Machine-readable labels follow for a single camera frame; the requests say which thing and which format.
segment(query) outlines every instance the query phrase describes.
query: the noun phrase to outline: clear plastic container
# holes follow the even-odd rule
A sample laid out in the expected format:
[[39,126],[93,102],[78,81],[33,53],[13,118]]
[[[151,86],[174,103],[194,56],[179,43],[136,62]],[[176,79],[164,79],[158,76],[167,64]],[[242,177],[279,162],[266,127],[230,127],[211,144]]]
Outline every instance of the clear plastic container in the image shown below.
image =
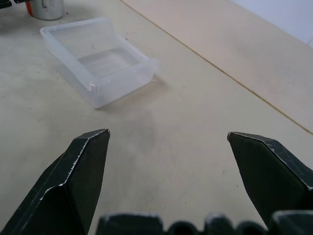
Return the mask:
[[122,36],[109,18],[40,30],[47,48],[61,61],[57,69],[94,107],[99,108],[149,83],[158,68]]

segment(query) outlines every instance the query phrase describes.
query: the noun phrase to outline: beige table surface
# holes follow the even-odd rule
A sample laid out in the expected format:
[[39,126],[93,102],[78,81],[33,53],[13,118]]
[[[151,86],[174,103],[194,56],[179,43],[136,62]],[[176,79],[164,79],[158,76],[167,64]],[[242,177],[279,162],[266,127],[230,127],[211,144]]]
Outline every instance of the beige table surface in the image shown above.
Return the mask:
[[[0,11],[0,228],[42,171],[76,136],[110,128],[95,217],[155,212],[165,228],[209,212],[261,219],[247,196],[229,131],[275,138],[313,167],[313,136],[115,0],[67,0],[64,18],[45,22],[23,4]],[[93,109],[52,67],[43,26],[109,16],[117,32],[160,60],[153,82]]]
[[313,132],[313,48],[230,0],[122,0]]

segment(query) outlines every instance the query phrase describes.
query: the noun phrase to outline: transparent plastic box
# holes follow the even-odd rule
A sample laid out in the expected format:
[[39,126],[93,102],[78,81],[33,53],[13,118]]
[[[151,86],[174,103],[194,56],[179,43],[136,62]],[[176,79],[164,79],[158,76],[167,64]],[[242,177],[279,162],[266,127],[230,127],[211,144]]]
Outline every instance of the transparent plastic box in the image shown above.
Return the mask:
[[40,33],[60,61],[58,71],[94,108],[146,85],[158,68],[157,59],[114,32],[109,18],[45,27]]

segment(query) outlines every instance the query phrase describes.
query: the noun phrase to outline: white wall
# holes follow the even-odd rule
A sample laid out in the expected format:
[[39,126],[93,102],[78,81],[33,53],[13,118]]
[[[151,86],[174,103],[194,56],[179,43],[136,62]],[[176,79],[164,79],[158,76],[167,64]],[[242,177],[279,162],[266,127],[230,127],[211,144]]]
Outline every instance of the white wall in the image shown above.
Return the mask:
[[313,47],[312,0],[232,0]]

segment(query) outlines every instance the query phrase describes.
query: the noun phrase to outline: silver can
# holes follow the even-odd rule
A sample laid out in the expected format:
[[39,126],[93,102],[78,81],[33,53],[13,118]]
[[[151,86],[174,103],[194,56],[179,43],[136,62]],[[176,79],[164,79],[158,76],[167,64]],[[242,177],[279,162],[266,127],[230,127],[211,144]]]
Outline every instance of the silver can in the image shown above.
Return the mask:
[[64,14],[63,0],[30,0],[26,6],[31,16],[41,20],[56,20]]

